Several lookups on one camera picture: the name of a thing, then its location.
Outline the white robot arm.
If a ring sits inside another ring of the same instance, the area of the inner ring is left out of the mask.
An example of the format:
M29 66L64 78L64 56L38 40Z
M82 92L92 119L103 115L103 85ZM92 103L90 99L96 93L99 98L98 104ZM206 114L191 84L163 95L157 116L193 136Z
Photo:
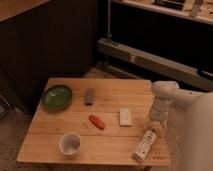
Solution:
M172 102L187 108L178 171L213 171L213 92L181 89L175 81L156 81L151 92L152 121L165 121Z

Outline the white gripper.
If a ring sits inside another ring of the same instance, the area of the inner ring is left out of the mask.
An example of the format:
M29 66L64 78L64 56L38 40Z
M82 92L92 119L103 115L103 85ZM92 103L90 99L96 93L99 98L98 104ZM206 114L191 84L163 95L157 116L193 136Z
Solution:
M154 108L151 108L150 111L149 111L149 118L153 121L159 121L160 122L160 137L165 137L166 135L166 121L164 120L167 120L168 119L168 112L165 111L165 112L161 112L161 111L158 111ZM152 121L147 118L144 122L144 132L146 132L147 130L150 129L151 127L151 123Z

